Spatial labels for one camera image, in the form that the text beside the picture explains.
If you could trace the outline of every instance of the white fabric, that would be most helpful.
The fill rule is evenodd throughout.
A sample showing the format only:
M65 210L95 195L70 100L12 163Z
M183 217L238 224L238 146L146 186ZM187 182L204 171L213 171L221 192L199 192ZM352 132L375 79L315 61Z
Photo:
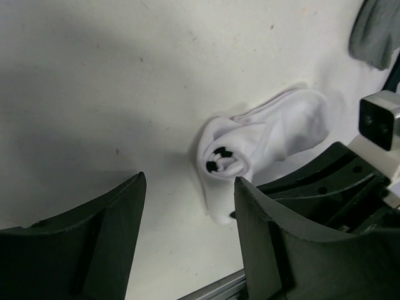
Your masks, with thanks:
M216 117L205 127L197 150L197 170L212 220L232 221L234 180L253 174L274 161L311 149L329 134L328 101L317 91L295 89L241 116ZM214 154L224 147L232 157ZM209 172L214 161L217 171Z

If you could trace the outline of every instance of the sock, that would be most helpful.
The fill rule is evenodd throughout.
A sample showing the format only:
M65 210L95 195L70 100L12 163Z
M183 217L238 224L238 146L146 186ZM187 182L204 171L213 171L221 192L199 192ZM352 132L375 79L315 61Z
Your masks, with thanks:
M197 149L197 170L212 220L233 220L234 180L311 149L329 134L328 102L319 92L295 89L231 119L216 117Z
M350 55L380 70L400 46L400 1L365 0L350 36Z

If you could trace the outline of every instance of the white table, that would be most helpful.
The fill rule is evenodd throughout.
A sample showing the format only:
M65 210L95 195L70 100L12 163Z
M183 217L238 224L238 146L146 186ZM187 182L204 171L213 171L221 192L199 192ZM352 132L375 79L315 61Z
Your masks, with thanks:
M236 225L205 216L189 160L199 130L307 83L335 102L329 140L256 181L349 142L359 98L389 74L347 53L361 3L1 0L3 226L59 214L140 170L148 192L127 299L176 300L237 271Z

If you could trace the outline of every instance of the gray fabric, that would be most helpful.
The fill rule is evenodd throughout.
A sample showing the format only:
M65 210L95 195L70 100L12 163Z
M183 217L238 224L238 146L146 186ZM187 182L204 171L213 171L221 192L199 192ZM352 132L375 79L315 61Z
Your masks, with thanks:
M380 70L400 46L400 1L365 0L352 29L349 52Z

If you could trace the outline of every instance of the gray cloth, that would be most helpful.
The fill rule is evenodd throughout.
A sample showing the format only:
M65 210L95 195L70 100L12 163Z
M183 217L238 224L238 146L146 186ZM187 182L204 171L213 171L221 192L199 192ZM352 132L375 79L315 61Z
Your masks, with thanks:
M365 0L352 29L350 55L380 70L400 46L400 1Z

